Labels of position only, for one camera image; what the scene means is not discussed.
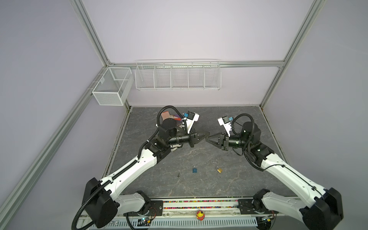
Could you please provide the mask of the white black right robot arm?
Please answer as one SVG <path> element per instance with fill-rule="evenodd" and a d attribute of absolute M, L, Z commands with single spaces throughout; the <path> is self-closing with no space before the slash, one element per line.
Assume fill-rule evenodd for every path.
<path fill-rule="evenodd" d="M 241 149 L 251 166 L 272 174 L 298 197 L 292 199 L 262 189 L 250 204 L 241 208 L 257 213 L 276 211 L 303 222 L 310 230 L 332 230 L 344 218 L 341 194 L 313 182 L 288 165 L 261 142 L 261 130 L 256 124 L 245 122 L 238 134 L 217 133 L 206 141 L 221 150 Z"/>

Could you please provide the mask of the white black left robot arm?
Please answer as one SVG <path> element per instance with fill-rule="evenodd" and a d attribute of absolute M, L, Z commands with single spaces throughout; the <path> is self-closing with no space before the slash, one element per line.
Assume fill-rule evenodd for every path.
<path fill-rule="evenodd" d="M 122 195 L 122 192 L 141 174 L 162 161 L 174 148 L 185 143 L 194 147 L 210 135 L 207 131 L 189 130 L 187 123 L 193 124 L 194 121 L 185 118 L 185 126 L 181 128 L 175 119 L 165 119 L 157 125 L 154 134 L 140 146 L 138 155 L 130 162 L 101 180 L 92 178 L 88 181 L 81 207 L 71 228 L 78 229 L 77 223 L 84 211 L 91 222 L 82 226 L 83 230 L 93 225 L 97 228 L 106 226 L 119 211 L 126 215 L 132 212 L 147 214 L 151 199 L 144 192 L 137 191 L 131 195 Z"/>

